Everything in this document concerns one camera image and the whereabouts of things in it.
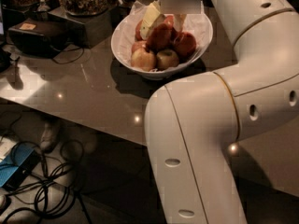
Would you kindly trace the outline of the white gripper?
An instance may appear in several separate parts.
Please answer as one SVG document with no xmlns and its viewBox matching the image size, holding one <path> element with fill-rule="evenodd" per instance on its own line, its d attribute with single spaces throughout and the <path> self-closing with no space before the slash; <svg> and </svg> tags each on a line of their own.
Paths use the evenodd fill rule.
<svg viewBox="0 0 299 224">
<path fill-rule="evenodd" d="M 140 26 L 140 35 L 143 40 L 147 40 L 153 29 L 160 23 L 164 22 L 165 15 L 161 12 L 160 4 L 153 1 L 147 6 L 145 15 Z M 175 14 L 173 27 L 176 31 L 183 30 L 183 24 L 186 19 L 186 14 Z"/>
</svg>

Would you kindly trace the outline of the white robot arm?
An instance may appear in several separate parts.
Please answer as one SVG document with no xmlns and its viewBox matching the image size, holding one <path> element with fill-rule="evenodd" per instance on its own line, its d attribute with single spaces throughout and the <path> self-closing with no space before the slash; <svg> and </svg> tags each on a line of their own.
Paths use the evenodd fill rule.
<svg viewBox="0 0 299 224">
<path fill-rule="evenodd" d="M 145 112 L 168 224 L 247 224 L 225 149 L 298 115 L 299 14 L 287 0 L 211 0 L 236 63 L 175 80 Z"/>
</svg>

